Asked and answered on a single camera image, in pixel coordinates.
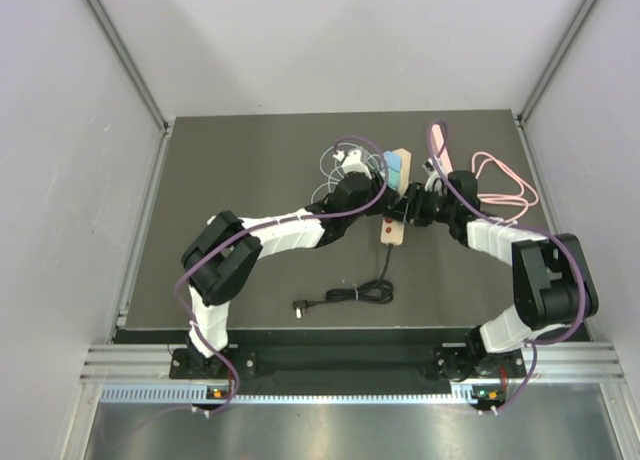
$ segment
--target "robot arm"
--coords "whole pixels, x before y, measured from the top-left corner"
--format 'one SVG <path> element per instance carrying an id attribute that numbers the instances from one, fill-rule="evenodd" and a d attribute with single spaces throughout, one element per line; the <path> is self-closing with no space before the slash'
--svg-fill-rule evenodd
<path id="1" fill-rule="evenodd" d="M 266 256 L 295 248 L 319 248 L 342 238 L 347 228 L 361 215 L 381 214 L 395 205 L 401 198 L 399 179 L 392 178 L 383 195 L 375 205 L 361 215 L 331 219 L 313 219 L 311 215 L 322 215 L 351 211 L 362 207 L 375 198 L 384 185 L 381 172 L 367 166 L 368 153 L 363 149 L 352 149 L 348 154 L 339 154 L 344 178 L 335 190 L 324 199 L 308 205 L 292 214 L 261 219 L 238 218 L 226 211 L 212 217 L 204 231 L 187 249 L 182 257 L 185 270 L 189 270 L 214 248 L 241 230 L 266 222 L 273 225 L 260 228 L 242 237 L 227 251 L 212 258 L 198 269 L 190 279 L 192 309 L 197 325 L 204 338 L 217 350 L 227 345 L 227 317 L 229 302 L 244 286 L 255 263 Z M 388 161 L 398 158 L 387 152 Z M 211 358 L 213 352 L 205 346 L 195 332 L 189 332 L 190 347 L 196 355 Z"/>
<path id="2" fill-rule="evenodd" d="M 231 212 L 213 217 L 182 258 L 185 270 L 213 248 L 239 231 L 273 221 L 234 243 L 233 248 L 214 257 L 190 281 L 190 293 L 199 329 L 216 349 L 227 345 L 226 323 L 229 301 L 242 289 L 256 261 L 293 248 L 318 248 L 342 238 L 359 216 L 309 219 L 309 215 L 345 212 L 371 201 L 380 191 L 380 172 L 369 169 L 366 152 L 352 150 L 341 158 L 344 178 L 334 192 L 297 212 L 263 219 L 237 218 Z M 448 179 L 474 207 L 480 208 L 477 181 L 468 171 L 454 171 Z M 380 200 L 361 215 L 384 215 L 402 224 L 428 226 L 446 223 L 450 235 L 464 246 L 485 252 L 513 269 L 514 305 L 497 318 L 474 328 L 467 338 L 467 355 L 480 365 L 492 355 L 517 350 L 526 341 L 570 324 L 578 312 L 578 287 L 566 258 L 544 236 L 477 220 L 461 202 L 438 185 L 433 175 L 427 184 L 411 183 L 406 191 L 389 179 Z M 279 223 L 285 217 L 298 220 Z M 598 299 L 580 244 L 573 235 L 558 238 L 577 260 L 585 281 L 585 317 L 596 313 Z M 198 338 L 192 325 L 189 333 L 197 355 L 210 358 L 213 352 Z"/>

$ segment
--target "gray wall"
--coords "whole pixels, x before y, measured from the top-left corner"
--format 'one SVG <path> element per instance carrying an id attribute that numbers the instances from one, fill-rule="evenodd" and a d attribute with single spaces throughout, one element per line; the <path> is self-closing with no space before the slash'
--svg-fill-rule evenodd
<path id="1" fill-rule="evenodd" d="M 53 458 L 159 139 L 81 0 L 0 0 L 2 458 Z"/>
<path id="2" fill-rule="evenodd" d="M 596 330 L 615 342 L 640 402 L 640 0 L 602 0 L 530 121 L 563 228 L 600 293 Z"/>
<path id="3" fill-rule="evenodd" d="M 103 0 L 167 115 L 520 110 L 581 0 Z"/>

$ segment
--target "pink cable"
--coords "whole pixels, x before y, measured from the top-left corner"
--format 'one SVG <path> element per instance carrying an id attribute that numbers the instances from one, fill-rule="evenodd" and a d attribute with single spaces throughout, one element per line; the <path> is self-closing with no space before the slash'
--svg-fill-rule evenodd
<path id="1" fill-rule="evenodd" d="M 480 166 L 476 169 L 476 160 L 478 157 L 484 156 L 486 157 Z M 520 213 L 514 215 L 511 218 L 505 219 L 506 222 L 513 222 L 522 217 L 530 207 L 537 205 L 540 202 L 540 197 L 538 196 L 538 192 L 536 192 L 535 188 L 529 185 L 526 181 L 524 181 L 517 173 L 515 173 L 509 166 L 504 163 L 502 160 L 494 157 L 490 153 L 487 152 L 476 152 L 473 154 L 471 158 L 471 171 L 475 174 L 476 179 L 480 178 L 480 174 L 484 170 L 485 165 L 488 163 L 495 163 L 496 166 L 502 170 L 502 172 L 511 178 L 514 182 L 518 184 L 520 187 L 520 191 L 517 194 L 506 194 L 506 193 L 481 193 L 478 195 L 478 198 L 482 201 L 482 203 L 486 203 L 488 205 L 504 205 L 511 207 L 520 207 Z M 533 201 L 527 200 L 525 197 L 526 191 L 531 192 L 533 195 Z"/>

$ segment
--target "blue object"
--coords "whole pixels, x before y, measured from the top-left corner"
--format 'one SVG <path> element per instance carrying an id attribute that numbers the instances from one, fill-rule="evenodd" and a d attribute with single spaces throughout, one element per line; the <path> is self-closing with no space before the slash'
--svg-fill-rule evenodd
<path id="1" fill-rule="evenodd" d="M 398 191 L 398 188 L 400 188 L 400 173 L 395 170 L 389 172 L 389 188 L 395 191 Z"/>
<path id="2" fill-rule="evenodd" d="M 384 152 L 384 159 L 387 161 L 390 170 L 400 173 L 402 170 L 402 158 L 393 152 Z"/>
<path id="3" fill-rule="evenodd" d="M 384 152 L 384 159 L 389 167 L 389 188 L 398 190 L 400 188 L 400 172 L 402 171 L 402 158 L 393 152 Z"/>

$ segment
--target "purple cable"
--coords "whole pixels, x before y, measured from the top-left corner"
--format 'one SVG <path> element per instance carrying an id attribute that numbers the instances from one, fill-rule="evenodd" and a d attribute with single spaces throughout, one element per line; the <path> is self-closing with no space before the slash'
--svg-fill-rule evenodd
<path id="1" fill-rule="evenodd" d="M 444 150 L 445 145 L 448 142 L 447 125 L 442 121 L 436 121 L 436 122 L 433 122 L 431 125 L 429 125 L 429 129 L 427 130 L 427 134 L 428 134 L 428 137 L 427 137 L 427 148 L 429 149 L 429 157 L 431 158 L 433 166 L 436 169 L 436 171 L 438 172 L 438 175 L 440 175 L 440 178 L 442 179 L 444 184 L 447 186 L 449 191 L 451 191 L 451 193 L 453 193 L 455 195 L 455 197 L 467 208 L 467 210 L 469 210 L 471 213 L 473 213 L 476 217 L 478 217 L 478 218 L 480 218 L 482 220 L 486 220 L 487 222 L 490 222 L 490 223 L 493 223 L 493 224 L 496 224 L 496 225 L 503 223 L 500 220 L 488 217 L 484 213 L 482 213 L 479 210 L 477 210 L 473 205 L 471 205 L 462 196 L 462 194 L 460 192 L 458 192 L 458 190 L 456 190 L 456 188 L 453 186 L 453 184 L 451 183 L 451 181 L 449 180 L 447 175 L 442 171 L 442 168 L 440 168 L 440 164 L 436 160 L 437 159 L 437 154 L 434 154 L 433 144 L 432 144 L 433 127 L 436 126 L 436 125 L 440 127 L 440 129 L 442 131 L 442 138 L 444 139 L 443 146 L 440 149 L 441 152 Z M 538 364 L 538 350 L 536 348 L 536 345 L 552 345 L 554 343 L 564 342 L 569 337 L 571 337 L 571 335 L 573 335 L 578 330 L 578 328 L 580 327 L 580 325 L 584 321 L 584 313 L 585 313 L 586 306 L 587 306 L 587 294 L 586 294 L 586 291 L 585 291 L 585 288 L 584 288 L 584 278 L 582 277 L 582 273 L 580 272 L 580 267 L 578 266 L 578 262 L 576 262 L 576 259 L 573 257 L 573 255 L 571 254 L 569 249 L 560 241 L 560 239 L 558 237 L 556 237 L 555 235 L 553 235 L 551 232 L 548 232 L 543 228 L 524 227 L 524 226 L 520 226 L 520 225 L 511 225 L 510 228 L 516 228 L 518 230 L 524 230 L 524 231 L 530 231 L 530 232 L 539 233 L 540 235 L 544 235 L 545 237 L 549 238 L 549 240 L 551 240 L 555 244 L 555 246 L 558 247 L 558 249 L 566 257 L 566 259 L 567 259 L 567 261 L 569 263 L 569 266 L 571 268 L 571 273 L 573 274 L 573 277 L 574 277 L 576 283 L 578 284 L 578 297 L 579 297 L 579 299 L 578 299 L 578 313 L 576 314 L 576 318 L 574 319 L 573 323 L 571 324 L 571 326 L 569 327 L 569 329 L 566 332 L 564 332 L 559 337 L 551 339 L 551 340 L 536 340 L 536 341 L 531 342 L 531 348 L 533 350 L 533 360 L 531 362 L 531 366 L 529 367 L 529 371 L 527 372 L 527 375 L 524 377 L 524 379 L 522 380 L 522 383 L 518 386 L 518 388 L 513 393 L 513 395 L 511 395 L 511 397 L 509 397 L 509 399 L 501 407 L 499 407 L 497 409 L 498 412 L 503 411 L 505 408 L 507 408 L 509 405 L 511 405 L 511 403 L 513 403 L 520 395 L 522 395 L 522 392 L 524 391 L 525 387 L 527 386 L 527 384 L 529 383 L 529 381 L 533 377 L 533 373 L 534 373 L 534 371 L 536 369 L 536 365 Z"/>
<path id="2" fill-rule="evenodd" d="M 371 140 L 369 140 L 367 138 L 364 138 L 364 137 L 358 137 L 358 136 L 348 136 L 348 137 L 341 138 L 340 140 L 338 140 L 336 143 L 333 144 L 334 151 L 337 150 L 338 146 L 341 143 L 347 142 L 349 140 L 356 140 L 356 141 L 359 141 L 359 142 L 367 144 L 369 147 L 371 147 L 373 150 L 375 150 L 375 152 L 380 156 L 380 159 L 382 161 L 382 168 L 383 168 L 383 171 L 385 172 L 382 188 L 376 194 L 376 196 L 373 197 L 373 199 L 370 202 L 368 202 L 367 204 L 365 204 L 365 205 L 363 205 L 361 207 L 355 208 L 353 210 L 349 210 L 347 212 L 309 214 L 309 215 L 301 215 L 299 217 L 297 215 L 292 215 L 290 217 L 282 218 L 280 220 L 269 220 L 267 222 L 263 222 L 263 223 L 260 223 L 258 225 L 254 225 L 253 227 L 241 230 L 240 232 L 238 232 L 235 235 L 231 236 L 229 239 L 227 239 L 224 242 L 222 242 L 220 245 L 218 245 L 216 248 L 214 248 L 211 252 L 209 252 L 207 255 L 205 255 L 204 258 L 202 258 L 202 260 L 200 260 L 193 267 L 191 267 L 189 270 L 187 270 L 185 272 L 185 274 L 182 275 L 182 277 L 180 277 L 180 279 L 176 282 L 175 286 L 173 287 L 173 295 L 180 301 L 180 303 L 182 304 L 182 306 L 186 310 L 187 314 L 189 315 L 189 318 L 191 319 L 191 322 L 193 322 L 192 323 L 193 329 L 196 332 L 196 335 L 198 336 L 200 341 L 204 344 L 205 347 L 207 347 L 209 350 L 211 350 L 213 352 L 213 354 L 218 359 L 220 359 L 220 361 L 222 363 L 225 364 L 225 366 L 229 369 L 229 371 L 233 375 L 233 379 L 234 379 L 233 391 L 227 396 L 227 398 L 226 398 L 224 403 L 222 403 L 215 410 L 211 410 L 210 411 L 211 415 L 217 415 L 218 413 L 223 412 L 224 410 L 229 408 L 229 405 L 231 404 L 231 401 L 237 395 L 238 390 L 240 389 L 240 376 L 238 375 L 238 371 L 235 369 L 233 364 L 224 355 L 222 355 L 219 351 L 217 351 L 215 348 L 213 348 L 213 346 L 207 341 L 207 339 L 204 338 L 204 335 L 202 335 L 202 331 L 200 330 L 200 327 L 198 326 L 198 323 L 196 321 L 197 320 L 196 316 L 193 313 L 193 311 L 191 309 L 191 306 L 189 305 L 189 303 L 184 298 L 182 298 L 182 295 L 180 295 L 180 288 L 182 288 L 184 285 L 186 285 L 187 282 L 189 281 L 189 279 L 191 278 L 191 276 L 194 273 L 196 273 L 200 268 L 202 268 L 203 265 L 205 265 L 207 262 L 209 262 L 213 257 L 215 257 L 220 252 L 222 252 L 225 248 L 231 246 L 233 243 L 235 243 L 236 241 L 240 240 L 242 237 L 244 237 L 245 235 L 248 235 L 251 232 L 255 232 L 256 230 L 260 230 L 260 229 L 268 228 L 268 227 L 273 227 L 275 225 L 280 225 L 282 223 L 289 223 L 289 222 L 293 222 L 293 221 L 297 221 L 297 220 L 313 220 L 313 219 L 315 219 L 315 220 L 324 220 L 324 219 L 329 219 L 329 218 L 349 217 L 351 215 L 357 215 L 358 213 L 364 212 L 367 209 L 369 209 L 370 207 L 372 207 L 373 205 L 375 205 L 378 202 L 378 200 L 380 200 L 380 198 L 382 198 L 382 195 L 384 195 L 384 192 L 387 189 L 387 185 L 389 183 L 389 180 L 388 180 L 389 179 L 389 166 L 387 164 L 386 158 L 384 157 L 384 152 L 382 151 L 382 149 L 380 149 L 380 147 L 378 147 Z M 168 408 L 166 408 L 164 410 L 161 410 L 160 412 L 155 414 L 150 419 L 142 422 L 140 425 L 135 427 L 124 439 L 122 439 L 122 440 L 120 440 L 120 441 L 118 441 L 118 442 L 116 442 L 114 444 L 110 444 L 110 443 L 108 443 L 106 441 L 106 439 L 104 437 L 104 424 L 103 424 L 102 425 L 103 428 L 101 428 L 101 430 L 100 430 L 100 438 L 101 438 L 102 442 L 108 448 L 116 449 L 120 445 L 122 445 L 125 441 L 129 440 L 132 436 L 134 436 L 136 433 L 138 433 L 141 429 L 143 429 L 144 427 L 146 427 L 147 425 L 149 425 L 150 423 L 155 421 L 157 418 L 163 416 L 165 413 L 173 412 L 173 411 L 176 411 L 176 410 L 188 410 L 188 409 L 191 409 L 191 407 L 190 406 L 186 406 L 186 405 L 178 405 L 178 406 L 171 406 L 171 407 L 168 407 Z"/>

